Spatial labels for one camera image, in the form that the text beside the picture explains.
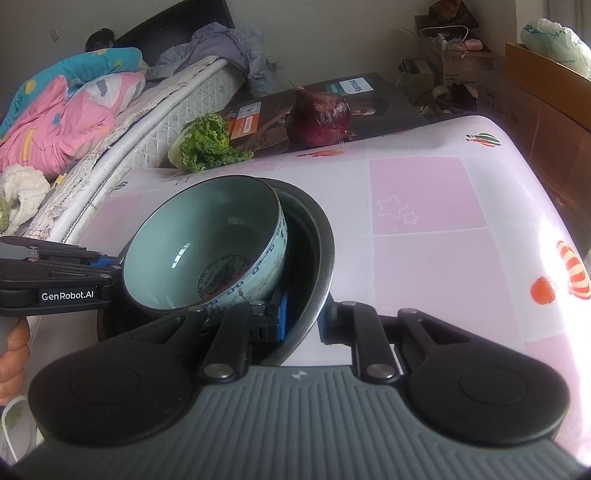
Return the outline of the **left hand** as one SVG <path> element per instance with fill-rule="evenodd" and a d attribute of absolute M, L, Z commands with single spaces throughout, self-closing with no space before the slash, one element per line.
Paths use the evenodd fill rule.
<path fill-rule="evenodd" d="M 6 351 L 0 361 L 0 404 L 6 406 L 17 397 L 25 382 L 25 367 L 30 358 L 30 326 L 20 318 L 6 339 Z"/>

